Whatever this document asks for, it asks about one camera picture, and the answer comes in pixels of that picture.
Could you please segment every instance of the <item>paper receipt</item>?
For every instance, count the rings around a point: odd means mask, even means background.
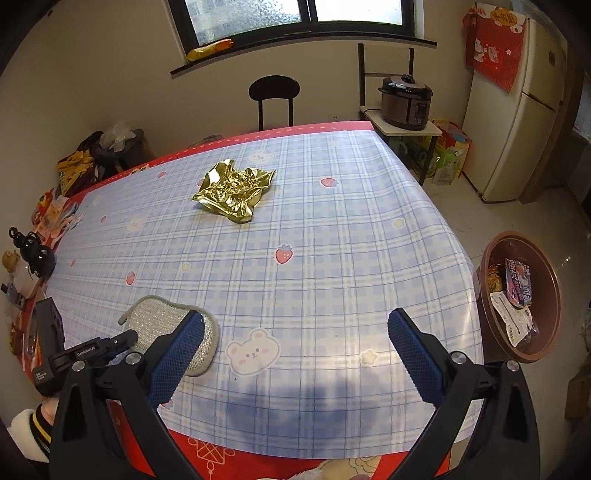
[[[530,309],[528,307],[516,309],[501,291],[491,293],[491,302],[505,322],[511,345],[517,346],[533,328]]]

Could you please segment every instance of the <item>floor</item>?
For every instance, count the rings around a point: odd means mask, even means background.
[[[522,205],[517,201],[485,204],[463,176],[449,186],[427,180],[424,188],[474,265],[480,264],[496,234],[518,230],[545,252],[556,269],[563,296],[559,337],[547,356],[523,365],[538,422],[541,478],[545,479],[567,449],[570,428],[563,415],[567,385],[587,355],[579,331],[591,299],[589,224],[566,189],[546,190],[537,202]],[[457,461],[457,453],[452,452],[452,457],[452,463]]]

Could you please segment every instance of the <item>rice cooker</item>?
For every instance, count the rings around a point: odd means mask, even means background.
[[[427,125],[433,91],[412,75],[387,77],[382,92],[382,116],[389,124],[405,130],[422,130]]]

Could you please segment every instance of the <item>window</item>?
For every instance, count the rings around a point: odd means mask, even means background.
[[[185,52],[313,37],[413,37],[414,0],[168,0]]]

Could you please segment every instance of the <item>window sill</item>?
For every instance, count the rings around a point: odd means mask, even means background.
[[[219,60],[223,60],[225,58],[233,57],[235,55],[240,55],[242,53],[247,53],[249,51],[255,50],[262,50],[264,48],[275,47],[279,45],[287,45],[292,43],[302,43],[306,41],[316,41],[316,40],[382,40],[382,41],[390,41],[394,43],[401,43],[407,45],[409,47],[427,47],[427,48],[437,48],[437,42],[433,40],[424,40],[422,38],[414,38],[408,37],[406,35],[398,35],[398,34],[384,34],[384,33],[369,33],[369,32],[358,32],[358,33],[345,33],[345,32],[304,32],[304,33],[294,33],[283,35],[277,38],[266,39],[264,41],[253,42],[250,44],[244,44],[239,46],[234,46],[228,50],[223,50],[219,53],[215,53],[205,59],[200,59],[196,61],[187,62],[185,65],[174,69],[170,72],[172,78],[176,78],[185,74],[187,72],[192,72],[193,70],[198,69],[199,67],[203,67],[205,65],[209,65],[211,63],[215,63]]]

